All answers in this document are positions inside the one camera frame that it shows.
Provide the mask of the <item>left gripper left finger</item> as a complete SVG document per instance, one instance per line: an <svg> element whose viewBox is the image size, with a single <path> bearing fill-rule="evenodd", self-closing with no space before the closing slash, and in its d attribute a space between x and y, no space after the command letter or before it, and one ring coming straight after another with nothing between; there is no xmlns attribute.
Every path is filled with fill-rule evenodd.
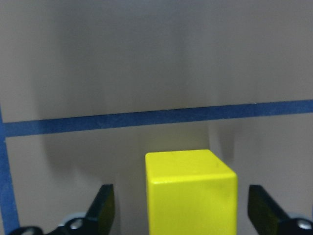
<svg viewBox="0 0 313 235"><path fill-rule="evenodd" d="M75 217L49 232L50 235L108 235L115 216L112 184L102 185L84 216Z"/></svg>

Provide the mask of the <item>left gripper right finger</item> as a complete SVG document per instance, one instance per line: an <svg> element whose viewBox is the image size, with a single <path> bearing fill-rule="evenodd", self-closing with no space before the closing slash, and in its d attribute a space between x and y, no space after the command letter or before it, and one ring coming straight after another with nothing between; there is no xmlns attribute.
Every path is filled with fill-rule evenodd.
<svg viewBox="0 0 313 235"><path fill-rule="evenodd" d="M250 185L248 217L259 235L311 235L313 222L289 216L261 185Z"/></svg>

